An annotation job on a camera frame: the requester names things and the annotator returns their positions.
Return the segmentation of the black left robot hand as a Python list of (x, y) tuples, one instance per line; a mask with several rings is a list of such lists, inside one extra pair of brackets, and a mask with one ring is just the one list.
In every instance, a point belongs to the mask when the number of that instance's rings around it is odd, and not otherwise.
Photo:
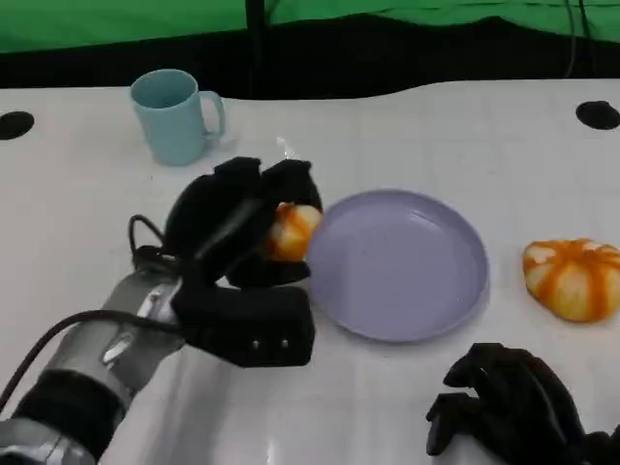
[(269, 288), (303, 281), (303, 258), (267, 254), (269, 230), (282, 203), (323, 209), (312, 164), (287, 159), (266, 170), (258, 158), (234, 157), (192, 181), (168, 216), (164, 249), (181, 274), (211, 285), (224, 277), (240, 288)]

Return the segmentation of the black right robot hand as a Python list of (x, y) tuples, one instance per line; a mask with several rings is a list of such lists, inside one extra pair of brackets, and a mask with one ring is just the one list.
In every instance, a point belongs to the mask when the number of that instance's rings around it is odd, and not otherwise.
[(476, 343), (449, 369), (444, 385), (471, 388), (438, 395), (426, 420), (426, 453), (442, 454), (469, 435), (507, 464), (579, 464), (586, 433), (558, 376), (524, 349)]

